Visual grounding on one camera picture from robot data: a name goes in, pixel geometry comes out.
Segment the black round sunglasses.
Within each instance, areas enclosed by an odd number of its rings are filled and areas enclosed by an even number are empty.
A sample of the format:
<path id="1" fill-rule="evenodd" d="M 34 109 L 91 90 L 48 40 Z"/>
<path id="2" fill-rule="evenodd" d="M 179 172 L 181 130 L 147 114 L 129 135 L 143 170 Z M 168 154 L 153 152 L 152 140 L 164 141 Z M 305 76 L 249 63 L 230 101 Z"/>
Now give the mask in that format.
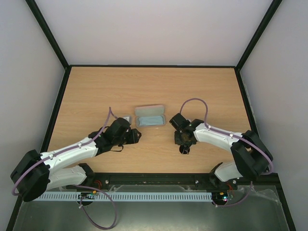
<path id="1" fill-rule="evenodd" d="M 189 154 L 190 153 L 190 145 L 180 145 L 179 152 L 181 154 Z"/>

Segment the light blue cleaning cloth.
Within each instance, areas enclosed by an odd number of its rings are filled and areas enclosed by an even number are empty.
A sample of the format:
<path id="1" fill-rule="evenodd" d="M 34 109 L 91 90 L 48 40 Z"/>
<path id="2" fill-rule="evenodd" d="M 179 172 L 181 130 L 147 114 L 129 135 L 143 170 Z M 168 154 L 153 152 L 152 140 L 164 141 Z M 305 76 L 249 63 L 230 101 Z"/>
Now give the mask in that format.
<path id="1" fill-rule="evenodd" d="M 146 116 L 138 118 L 141 127 L 159 126 L 164 124 L 164 119 L 161 116 Z"/>

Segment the pink glasses case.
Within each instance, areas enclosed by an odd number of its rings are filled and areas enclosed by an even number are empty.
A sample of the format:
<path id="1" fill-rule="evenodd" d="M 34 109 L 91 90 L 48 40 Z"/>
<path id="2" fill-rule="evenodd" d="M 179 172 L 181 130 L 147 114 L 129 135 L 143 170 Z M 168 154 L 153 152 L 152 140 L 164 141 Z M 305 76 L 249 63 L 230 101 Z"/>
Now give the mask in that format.
<path id="1" fill-rule="evenodd" d="M 139 121 L 138 121 L 139 117 L 161 116 L 164 119 L 163 125 L 166 124 L 166 118 L 165 118 L 165 115 L 164 115 L 165 107 L 161 104 L 138 106 L 138 107 L 135 108 L 134 112 L 135 112 L 135 116 L 136 116 L 136 126 L 139 127 L 139 128 L 142 128 L 139 125 Z"/>

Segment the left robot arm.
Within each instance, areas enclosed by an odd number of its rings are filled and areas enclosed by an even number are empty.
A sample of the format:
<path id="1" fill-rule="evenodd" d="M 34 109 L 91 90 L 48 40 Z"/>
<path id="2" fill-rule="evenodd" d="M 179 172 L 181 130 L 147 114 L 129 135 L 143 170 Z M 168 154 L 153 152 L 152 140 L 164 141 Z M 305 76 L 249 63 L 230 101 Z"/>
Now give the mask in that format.
<path id="1" fill-rule="evenodd" d="M 48 190 L 68 185 L 91 186 L 95 174 L 83 159 L 109 152 L 115 146 L 136 144 L 141 133 L 131 128 L 124 118 L 117 118 L 110 126 L 90 133 L 81 141 L 51 152 L 27 152 L 10 178 L 13 194 L 30 202 Z"/>

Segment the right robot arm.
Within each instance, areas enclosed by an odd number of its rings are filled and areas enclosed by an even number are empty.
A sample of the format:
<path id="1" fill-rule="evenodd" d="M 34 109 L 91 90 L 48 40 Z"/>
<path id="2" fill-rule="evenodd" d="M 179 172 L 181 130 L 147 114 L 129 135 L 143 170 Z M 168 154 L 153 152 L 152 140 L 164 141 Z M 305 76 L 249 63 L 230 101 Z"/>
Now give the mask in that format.
<path id="1" fill-rule="evenodd" d="M 233 161 L 221 162 L 209 173 L 209 182 L 216 189 L 233 179 L 255 181 L 260 175 L 273 171 L 272 154 L 251 130 L 245 133 L 231 132 L 213 127 L 200 119 L 189 121 L 180 113 L 169 122 L 175 129 L 174 140 L 180 153 L 188 154 L 192 145 L 204 142 L 232 154 Z"/>

